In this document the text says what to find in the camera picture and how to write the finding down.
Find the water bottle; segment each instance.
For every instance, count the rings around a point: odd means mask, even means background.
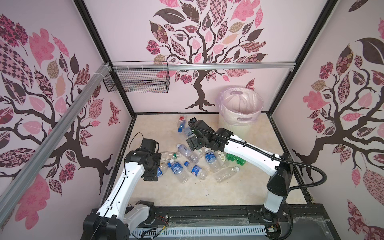
[[[197,178],[204,180],[208,173],[198,165],[193,166],[188,161],[185,161],[184,166],[187,167],[188,171],[191,172],[193,175],[195,175]]]
[[[167,170],[168,170],[169,166],[165,163],[162,163],[160,164],[160,166],[157,168],[157,175],[156,177],[160,177],[161,175],[163,175]]]
[[[228,179],[240,171],[239,167],[227,167],[218,172],[215,176],[217,182],[222,182],[225,179]]]
[[[160,163],[169,163],[171,159],[181,158],[180,152],[161,152]]]
[[[211,171],[212,172],[219,171],[221,166],[217,158],[215,157],[215,154],[213,153],[213,151],[209,148],[206,148],[204,150],[205,150],[205,159],[209,163],[209,167],[211,168]]]
[[[187,116],[186,115],[184,115],[184,114],[180,115],[179,123],[177,124],[177,127],[178,127],[177,131],[178,132],[182,132],[183,131],[183,129],[185,127],[186,120],[187,120]]]
[[[172,169],[173,173],[176,175],[176,177],[181,183],[185,183],[186,181],[188,181],[189,176],[184,171],[183,167],[179,162],[176,162],[175,160],[171,159],[168,163],[168,167]]]
[[[186,137],[192,137],[194,135],[190,127],[184,128],[183,133]]]
[[[189,147],[186,147],[185,145],[180,143],[177,144],[176,147],[181,153],[181,155],[186,157],[190,162],[196,164],[199,161],[199,157],[194,152],[191,152],[191,150],[189,150]]]
[[[217,160],[219,161],[222,168],[229,166],[229,161],[222,151],[216,151],[215,156],[216,156]]]

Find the black wire mesh basket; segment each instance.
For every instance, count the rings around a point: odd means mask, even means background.
[[[170,78],[166,61],[112,63],[112,71],[103,80],[109,93],[168,93]]]

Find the bottle label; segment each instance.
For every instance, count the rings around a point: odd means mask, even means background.
[[[160,177],[161,175],[163,175],[163,172],[162,172],[161,169],[158,167],[158,168],[157,168],[157,175],[156,175],[156,177]]]
[[[192,168],[192,171],[191,173],[195,176],[197,176],[197,174],[199,173],[199,171],[201,170],[201,167],[199,167],[198,165],[195,165],[193,168]]]
[[[211,159],[216,158],[215,154],[212,151],[209,151],[205,154],[205,159],[207,160],[208,163],[212,162]]]
[[[172,166],[170,168],[172,169],[173,173],[175,173],[175,172],[177,172],[177,170],[179,170],[180,168],[183,168],[183,167],[181,166],[180,163],[177,162],[177,163],[172,164]]]

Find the wall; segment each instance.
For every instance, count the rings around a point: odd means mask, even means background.
[[[2,3],[0,192],[102,64],[71,0]],[[1,229],[0,239],[79,239],[130,117],[101,84]]]
[[[328,175],[309,191],[341,239],[384,238],[383,9],[340,1],[273,115],[295,161]]]
[[[295,61],[325,2],[86,1],[112,61],[155,59],[170,64]],[[173,71],[168,94],[128,97],[136,112],[214,112],[221,89],[254,84],[264,99],[263,110],[268,110],[287,72]]]

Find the trash can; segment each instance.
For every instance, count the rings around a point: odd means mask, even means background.
[[[221,91],[216,103],[220,112],[218,127],[230,130],[242,139],[247,139],[252,124],[264,106],[259,94],[236,86]]]

